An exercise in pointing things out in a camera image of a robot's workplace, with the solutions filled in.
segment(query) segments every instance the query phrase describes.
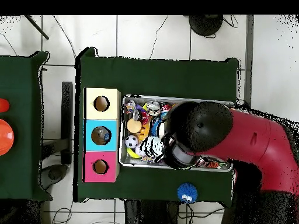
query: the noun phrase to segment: yellow box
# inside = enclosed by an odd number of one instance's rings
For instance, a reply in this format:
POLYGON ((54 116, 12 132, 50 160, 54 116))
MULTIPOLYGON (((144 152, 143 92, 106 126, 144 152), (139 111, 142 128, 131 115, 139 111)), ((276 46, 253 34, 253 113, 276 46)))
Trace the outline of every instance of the yellow box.
POLYGON ((88 120, 119 120, 121 93, 117 89, 86 88, 86 118, 88 120), (107 101, 107 109, 99 102, 107 101))

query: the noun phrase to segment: yellow toy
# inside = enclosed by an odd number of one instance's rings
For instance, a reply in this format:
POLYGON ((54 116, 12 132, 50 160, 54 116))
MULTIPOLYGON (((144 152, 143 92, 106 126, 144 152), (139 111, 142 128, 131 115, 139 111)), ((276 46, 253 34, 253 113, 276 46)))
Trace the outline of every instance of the yellow toy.
POLYGON ((147 111, 147 103, 144 103, 144 105, 142 106, 142 108, 147 111))
POLYGON ((149 118, 148 122, 145 125, 142 125, 141 131, 138 135, 138 141, 139 143, 142 142, 150 133, 151 128, 151 117, 149 118))
POLYGON ((133 150, 131 150, 130 148, 127 148, 127 152, 128 154, 132 157, 132 158, 140 158, 141 156, 138 156, 133 150))

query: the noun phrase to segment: blue spiky ball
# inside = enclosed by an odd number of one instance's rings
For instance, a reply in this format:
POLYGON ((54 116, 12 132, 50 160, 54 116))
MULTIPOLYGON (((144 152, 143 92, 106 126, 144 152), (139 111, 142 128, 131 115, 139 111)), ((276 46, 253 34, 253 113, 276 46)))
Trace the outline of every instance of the blue spiky ball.
POLYGON ((198 193, 196 187, 190 183, 181 184, 178 188, 178 198, 187 204, 195 202, 198 193))

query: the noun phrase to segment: round hole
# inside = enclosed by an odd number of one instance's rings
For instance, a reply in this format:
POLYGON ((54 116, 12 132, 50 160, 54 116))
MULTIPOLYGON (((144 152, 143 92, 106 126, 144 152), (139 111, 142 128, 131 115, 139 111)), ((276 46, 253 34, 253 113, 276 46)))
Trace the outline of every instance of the round hole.
POLYGON ((93 101, 93 106, 97 111, 106 111, 110 103, 106 96, 99 96, 93 101))
POLYGON ((97 160, 93 164, 93 171, 95 171, 98 174, 105 174, 108 170, 108 164, 104 160, 97 160))
POLYGON ((96 127, 91 132, 91 139, 97 145, 106 145, 111 140, 111 131, 104 126, 96 127))

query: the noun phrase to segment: green tablecloth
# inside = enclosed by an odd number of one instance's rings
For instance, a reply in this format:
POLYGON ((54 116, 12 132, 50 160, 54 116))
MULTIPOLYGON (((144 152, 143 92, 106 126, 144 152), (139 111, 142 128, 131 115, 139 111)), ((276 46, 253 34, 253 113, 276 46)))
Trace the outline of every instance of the green tablecloth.
POLYGON ((0 56, 0 98, 10 109, 0 118, 10 124, 15 141, 0 156, 0 198, 49 200, 39 187, 41 158, 41 88, 39 69, 47 52, 30 57, 0 56))
POLYGON ((234 102, 237 96, 238 60, 166 61, 99 58, 86 48, 76 60, 74 200, 127 198, 176 201, 177 188, 190 182, 199 201, 231 205, 232 172, 178 171, 121 167, 115 183, 82 182, 83 88, 117 88, 122 95, 183 97, 234 102))

